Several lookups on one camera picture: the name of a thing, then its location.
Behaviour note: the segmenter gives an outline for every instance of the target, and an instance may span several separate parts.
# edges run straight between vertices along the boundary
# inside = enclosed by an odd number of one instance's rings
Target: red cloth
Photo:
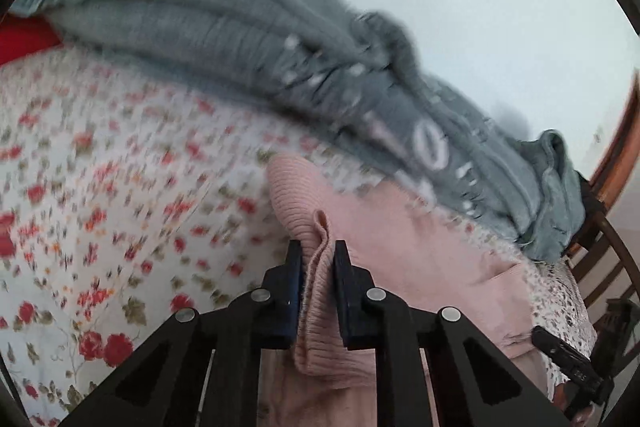
[[[19,19],[8,15],[0,24],[0,66],[60,44],[44,19]]]

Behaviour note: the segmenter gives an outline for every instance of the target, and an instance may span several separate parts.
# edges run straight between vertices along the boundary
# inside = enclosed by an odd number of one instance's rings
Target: pink sweater
[[[272,425],[335,427],[327,422],[345,410],[357,411],[353,420],[375,418],[374,354],[347,351],[338,331],[331,278],[337,239],[347,242],[354,266],[409,306],[459,308],[510,358],[532,349],[523,267],[463,242],[397,185],[382,182],[363,198],[337,194],[315,166],[292,155],[271,160],[268,181],[278,219],[302,242],[306,272],[292,363],[276,369]]]

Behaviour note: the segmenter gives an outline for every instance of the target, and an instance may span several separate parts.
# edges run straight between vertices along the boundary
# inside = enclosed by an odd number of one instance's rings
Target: pink garment
[[[293,362],[275,369],[272,425],[335,427],[337,417],[375,417],[374,354],[347,351],[338,331],[331,278],[337,239],[347,242],[355,266],[409,306],[459,308],[511,359],[532,349],[519,263],[460,241],[393,183],[362,198],[337,194],[315,166],[292,155],[274,157],[267,175],[276,216],[302,242],[306,272]]]

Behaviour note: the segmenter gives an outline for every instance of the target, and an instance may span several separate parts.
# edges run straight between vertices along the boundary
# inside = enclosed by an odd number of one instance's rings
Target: triangular cutout
[[[522,393],[520,384],[484,350],[478,341],[467,339],[463,345],[476,377],[480,396],[485,404],[497,405],[520,396]]]
[[[166,362],[169,348],[168,342],[158,344],[156,349],[125,380],[118,384],[115,395],[137,407],[147,405]]]

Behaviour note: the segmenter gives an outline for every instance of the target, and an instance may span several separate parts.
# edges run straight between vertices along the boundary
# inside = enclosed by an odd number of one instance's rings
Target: gray garment
[[[426,198],[556,261],[584,220],[561,136],[506,137],[420,73],[402,28],[341,0],[16,0],[67,35],[210,92],[292,112]]]

